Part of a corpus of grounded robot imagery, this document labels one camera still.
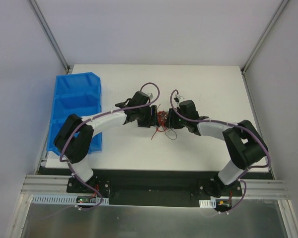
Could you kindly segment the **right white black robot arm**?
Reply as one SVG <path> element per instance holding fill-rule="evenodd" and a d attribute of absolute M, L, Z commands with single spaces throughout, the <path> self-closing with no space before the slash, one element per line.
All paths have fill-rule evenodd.
<path fill-rule="evenodd" d="M 208 136 L 224 141 L 229 162 L 214 178 L 214 191 L 218 195 L 226 195 L 231 184 L 240 179 L 253 165 L 266 156 L 268 148 L 259 136 L 253 124 L 248 120 L 228 123 L 201 117 L 192 100 L 172 98 L 170 109 L 170 128 L 187 128 L 197 136 Z"/>

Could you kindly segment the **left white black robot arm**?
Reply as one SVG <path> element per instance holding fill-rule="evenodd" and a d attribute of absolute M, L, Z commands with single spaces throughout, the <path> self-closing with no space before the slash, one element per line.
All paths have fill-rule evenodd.
<path fill-rule="evenodd" d="M 117 103 L 110 112 L 95 114 L 89 117 L 69 115 L 54 139 L 54 145 L 62 157 L 78 176 L 78 187 L 85 193 L 92 192 L 95 181 L 87 155 L 95 136 L 106 129 L 125 125 L 135 120 L 151 126 L 150 113 L 153 95 L 137 91 L 132 98 Z"/>

